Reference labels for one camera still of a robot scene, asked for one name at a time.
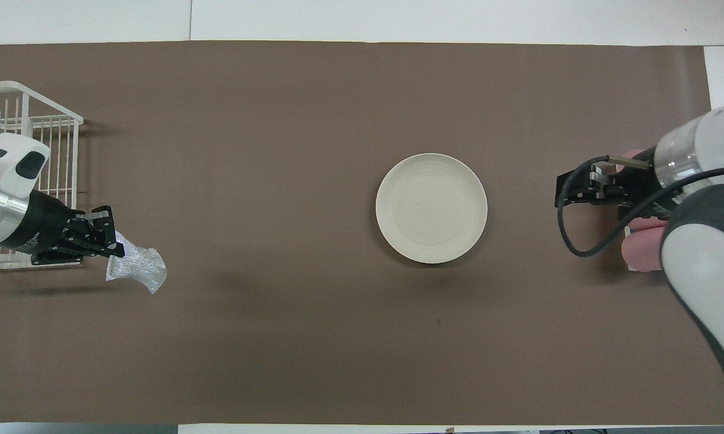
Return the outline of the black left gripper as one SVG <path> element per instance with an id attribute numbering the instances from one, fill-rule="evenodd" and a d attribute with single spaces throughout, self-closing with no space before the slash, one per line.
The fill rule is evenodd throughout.
<path id="1" fill-rule="evenodd" d="M 116 239 L 110 206 L 89 212 L 74 210 L 50 195 L 32 190 L 22 222 L 12 233 L 12 250 L 28 254 L 34 266 L 79 263 L 89 256 L 125 257 L 124 245 L 119 242 L 105 245 L 92 239 L 68 238 L 65 225 L 77 217 L 103 233 L 105 239 Z"/>

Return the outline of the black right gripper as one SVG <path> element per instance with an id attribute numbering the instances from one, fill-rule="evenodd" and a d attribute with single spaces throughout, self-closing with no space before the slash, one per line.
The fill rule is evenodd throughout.
<path id="1" fill-rule="evenodd" d="M 567 171 L 557 176 L 556 208 L 586 204 L 591 200 L 623 200 L 618 210 L 618 218 L 623 219 L 647 197 L 662 189 L 653 169 L 624 167 L 618 171 L 617 181 L 615 172 L 607 173 L 602 163 L 596 163 L 591 164 L 590 169 Z M 637 217 L 667 221 L 678 206 L 674 193 L 678 191 L 660 196 Z"/>

